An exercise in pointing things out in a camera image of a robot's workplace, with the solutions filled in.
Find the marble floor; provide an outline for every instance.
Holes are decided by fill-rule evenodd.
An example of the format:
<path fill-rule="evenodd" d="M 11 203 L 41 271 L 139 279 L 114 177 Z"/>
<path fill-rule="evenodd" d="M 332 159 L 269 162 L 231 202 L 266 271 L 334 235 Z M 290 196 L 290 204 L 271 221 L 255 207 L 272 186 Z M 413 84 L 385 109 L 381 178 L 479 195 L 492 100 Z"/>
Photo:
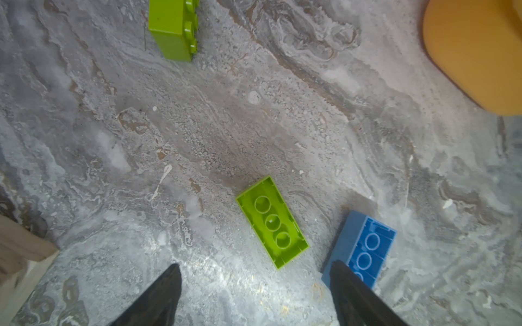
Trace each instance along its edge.
<path fill-rule="evenodd" d="M 410 325 L 522 324 L 522 119 L 426 56 L 425 0 L 201 0 L 165 60 L 143 0 L 0 1 L 0 208 L 61 249 L 12 325 L 104 326 L 180 264 L 176 325 L 335 325 L 350 209 L 398 231 Z M 271 175 L 310 247 L 276 270 L 234 201 Z"/>

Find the orange toy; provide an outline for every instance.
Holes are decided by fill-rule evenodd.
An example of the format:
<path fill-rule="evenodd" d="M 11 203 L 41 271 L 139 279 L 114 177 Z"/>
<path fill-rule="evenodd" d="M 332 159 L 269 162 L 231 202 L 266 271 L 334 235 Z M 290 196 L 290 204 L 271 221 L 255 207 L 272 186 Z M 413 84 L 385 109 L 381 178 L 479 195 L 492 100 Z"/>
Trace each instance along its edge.
<path fill-rule="evenodd" d="M 522 114 L 522 0 L 431 0 L 424 44 L 484 109 Z"/>

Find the wooden board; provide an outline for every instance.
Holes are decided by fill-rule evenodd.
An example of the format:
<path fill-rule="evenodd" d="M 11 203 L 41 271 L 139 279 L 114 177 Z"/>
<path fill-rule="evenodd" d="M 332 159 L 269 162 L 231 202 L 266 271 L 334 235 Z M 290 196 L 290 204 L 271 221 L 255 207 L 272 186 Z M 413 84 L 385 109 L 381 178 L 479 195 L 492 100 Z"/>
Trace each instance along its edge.
<path fill-rule="evenodd" d="M 8 326 L 59 250 L 0 215 L 0 326 Z"/>

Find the upside-down lego brick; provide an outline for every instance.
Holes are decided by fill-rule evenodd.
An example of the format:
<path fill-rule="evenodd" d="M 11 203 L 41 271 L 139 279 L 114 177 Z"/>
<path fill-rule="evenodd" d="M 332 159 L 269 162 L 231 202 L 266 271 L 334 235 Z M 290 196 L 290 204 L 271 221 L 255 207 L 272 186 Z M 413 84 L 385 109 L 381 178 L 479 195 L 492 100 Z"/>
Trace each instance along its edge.
<path fill-rule="evenodd" d="M 323 282 L 330 288 L 331 264 L 340 260 L 373 288 L 396 234 L 375 219 L 351 211 L 326 264 Z"/>
<path fill-rule="evenodd" d="M 199 0 L 150 0 L 149 31 L 165 58 L 189 62 L 197 52 L 198 5 Z"/>

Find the floor stain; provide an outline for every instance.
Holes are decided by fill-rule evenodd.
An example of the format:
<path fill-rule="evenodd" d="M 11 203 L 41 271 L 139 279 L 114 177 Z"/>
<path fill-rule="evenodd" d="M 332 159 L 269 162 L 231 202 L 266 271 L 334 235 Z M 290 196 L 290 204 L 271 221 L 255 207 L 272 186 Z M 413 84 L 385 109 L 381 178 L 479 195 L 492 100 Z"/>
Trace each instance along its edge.
<path fill-rule="evenodd" d="M 314 284 L 312 284 L 312 293 L 313 293 L 312 296 L 313 296 L 314 300 L 319 302 L 325 296 L 325 288 L 324 288 L 324 286 L 315 282 Z"/>
<path fill-rule="evenodd" d="M 143 135 L 149 130 L 149 123 L 143 119 L 134 108 L 128 108 L 118 114 L 118 121 L 123 128 L 134 131 L 138 135 Z"/>
<path fill-rule="evenodd" d="M 62 287 L 62 297 L 65 302 L 65 309 L 58 317 L 56 326 L 88 326 L 89 316 L 85 310 L 82 300 L 78 300 L 80 289 L 78 280 L 71 276 L 65 280 Z"/>
<path fill-rule="evenodd" d="M 47 283 L 37 286 L 34 289 L 33 295 L 29 299 L 29 307 L 31 312 L 36 313 L 40 317 L 40 322 L 48 322 L 56 307 L 54 299 L 45 295 Z"/>
<path fill-rule="evenodd" d="M 197 184 L 192 178 L 190 178 L 189 181 L 191 182 L 192 189 L 194 189 L 196 193 L 199 193 L 201 191 L 199 184 Z"/>
<path fill-rule="evenodd" d="M 283 306 L 283 307 L 281 308 L 281 316 L 283 316 L 283 317 L 288 316 L 288 312 L 289 312 L 289 311 L 290 311 L 290 309 L 289 309 L 287 306 Z"/>
<path fill-rule="evenodd" d="M 158 155 L 160 161 L 166 158 L 169 153 L 170 151 L 168 149 L 165 149 L 161 146 L 156 147 L 156 154 Z"/>

